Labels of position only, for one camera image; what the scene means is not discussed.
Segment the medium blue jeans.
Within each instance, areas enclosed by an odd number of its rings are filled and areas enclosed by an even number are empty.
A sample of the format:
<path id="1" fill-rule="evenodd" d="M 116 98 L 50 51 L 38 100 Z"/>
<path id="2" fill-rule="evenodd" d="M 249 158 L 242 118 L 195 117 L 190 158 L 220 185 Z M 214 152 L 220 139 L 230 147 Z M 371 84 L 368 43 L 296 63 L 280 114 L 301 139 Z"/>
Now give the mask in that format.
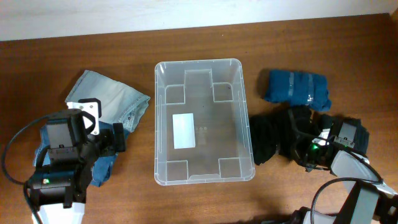
<path id="1" fill-rule="evenodd" d="M 37 159 L 39 158 L 39 153 L 49 145 L 49 138 L 47 129 L 45 126 L 40 128 L 40 138 L 41 143 L 39 147 L 35 150 L 35 157 L 33 160 L 33 166 L 36 166 Z M 109 180 L 112 174 L 114 163 L 116 162 L 116 158 L 118 155 L 108 156 L 108 157 L 100 157 L 94 164 L 92 168 L 92 181 L 91 185 L 96 187 L 101 187 L 106 181 Z"/>

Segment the light blue jeans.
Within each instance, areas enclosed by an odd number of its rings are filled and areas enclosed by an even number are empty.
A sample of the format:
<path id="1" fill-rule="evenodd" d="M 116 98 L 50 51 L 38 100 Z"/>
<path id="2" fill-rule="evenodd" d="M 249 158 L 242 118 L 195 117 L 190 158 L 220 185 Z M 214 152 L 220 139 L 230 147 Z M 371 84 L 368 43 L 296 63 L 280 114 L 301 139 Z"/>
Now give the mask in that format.
<path id="1" fill-rule="evenodd" d="M 101 122 L 122 123 L 129 133 L 136 129 L 150 100 L 133 87 L 91 70 L 84 71 L 65 101 L 76 103 L 85 98 L 100 100 Z"/>

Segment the black shirt bundle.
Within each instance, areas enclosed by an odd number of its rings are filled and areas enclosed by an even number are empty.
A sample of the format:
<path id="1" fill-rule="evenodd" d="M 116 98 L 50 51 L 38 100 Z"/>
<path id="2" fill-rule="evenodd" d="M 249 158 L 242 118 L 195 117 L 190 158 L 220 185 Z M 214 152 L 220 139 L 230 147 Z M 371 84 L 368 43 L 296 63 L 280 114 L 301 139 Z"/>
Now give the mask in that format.
<path id="1" fill-rule="evenodd" d="M 295 132 L 319 135 L 318 126 L 312 121 L 312 111 L 306 106 L 294 106 L 272 114 L 257 114 L 249 119 L 254 163 L 261 165 L 275 154 L 289 160 L 292 146 L 302 149 L 309 145 L 309 139 Z"/>

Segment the dark green shirt bundle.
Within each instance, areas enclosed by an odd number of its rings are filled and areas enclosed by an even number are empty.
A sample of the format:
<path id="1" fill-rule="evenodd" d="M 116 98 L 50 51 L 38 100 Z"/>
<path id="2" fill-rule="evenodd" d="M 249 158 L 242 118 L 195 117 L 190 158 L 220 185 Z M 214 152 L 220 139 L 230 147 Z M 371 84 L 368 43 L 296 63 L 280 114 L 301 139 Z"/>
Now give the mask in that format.
<path id="1" fill-rule="evenodd" d="M 360 119 L 322 114 L 318 126 L 330 130 L 328 138 L 333 142 L 362 155 L 367 153 L 369 132 Z"/>

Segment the blue shirt bundle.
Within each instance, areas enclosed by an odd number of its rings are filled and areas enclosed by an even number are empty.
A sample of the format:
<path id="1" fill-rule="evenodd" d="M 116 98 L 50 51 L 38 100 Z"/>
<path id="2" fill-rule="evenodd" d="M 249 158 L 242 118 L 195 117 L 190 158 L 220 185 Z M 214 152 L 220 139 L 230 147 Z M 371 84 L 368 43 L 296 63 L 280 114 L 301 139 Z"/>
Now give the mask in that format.
<path id="1" fill-rule="evenodd" d="M 316 73 L 271 70 L 264 99 L 271 103 L 308 106 L 315 111 L 329 111 L 328 81 Z"/>

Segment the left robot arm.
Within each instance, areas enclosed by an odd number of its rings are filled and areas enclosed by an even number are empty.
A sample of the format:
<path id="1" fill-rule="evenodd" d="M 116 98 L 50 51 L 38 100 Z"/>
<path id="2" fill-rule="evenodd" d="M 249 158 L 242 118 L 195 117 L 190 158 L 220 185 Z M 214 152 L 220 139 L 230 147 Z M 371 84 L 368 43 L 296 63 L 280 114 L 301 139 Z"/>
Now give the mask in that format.
<path id="1" fill-rule="evenodd" d="M 24 184 L 24 196 L 34 223 L 81 223 L 92 168 L 100 157 L 126 150 L 122 123 L 93 135 L 95 117 L 79 109 L 48 116 L 49 145 L 38 155 L 35 172 Z"/>

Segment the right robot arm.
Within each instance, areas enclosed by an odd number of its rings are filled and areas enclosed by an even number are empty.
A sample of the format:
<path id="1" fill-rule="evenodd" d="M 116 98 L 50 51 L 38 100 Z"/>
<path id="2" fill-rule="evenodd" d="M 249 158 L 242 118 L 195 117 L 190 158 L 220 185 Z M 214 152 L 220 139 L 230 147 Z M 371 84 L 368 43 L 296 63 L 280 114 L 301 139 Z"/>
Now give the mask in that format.
<path id="1" fill-rule="evenodd" d="M 360 119 L 296 106 L 255 115 L 249 123 L 256 165 L 279 154 L 307 172 L 334 175 L 317 190 L 310 207 L 294 211 L 289 223 L 397 223 L 397 192 L 370 165 L 366 155 L 369 132 Z M 316 211 L 320 194 L 336 183 L 348 191 L 340 211 L 334 215 Z"/>

